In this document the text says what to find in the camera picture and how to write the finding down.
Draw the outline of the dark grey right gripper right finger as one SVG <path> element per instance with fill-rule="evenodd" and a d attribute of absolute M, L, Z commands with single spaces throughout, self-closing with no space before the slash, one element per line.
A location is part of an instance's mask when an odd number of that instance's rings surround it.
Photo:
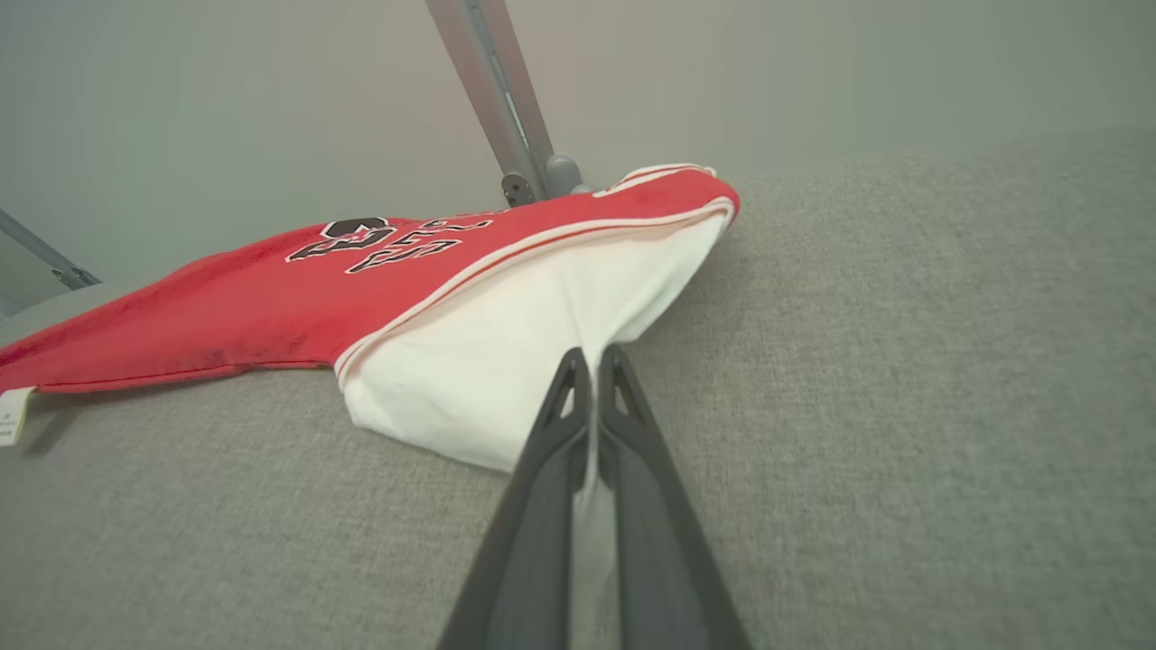
<path fill-rule="evenodd" d="M 618 345 L 598 367 L 600 477 L 614 497 L 620 647 L 748 649 L 713 556 L 633 365 Z"/>

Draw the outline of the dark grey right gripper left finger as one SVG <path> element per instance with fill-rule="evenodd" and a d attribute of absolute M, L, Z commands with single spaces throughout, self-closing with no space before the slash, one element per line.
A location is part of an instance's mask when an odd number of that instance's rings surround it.
<path fill-rule="evenodd" d="M 565 350 L 440 634 L 440 649 L 571 645 L 575 497 L 587 470 L 592 407 L 583 350 Z"/>

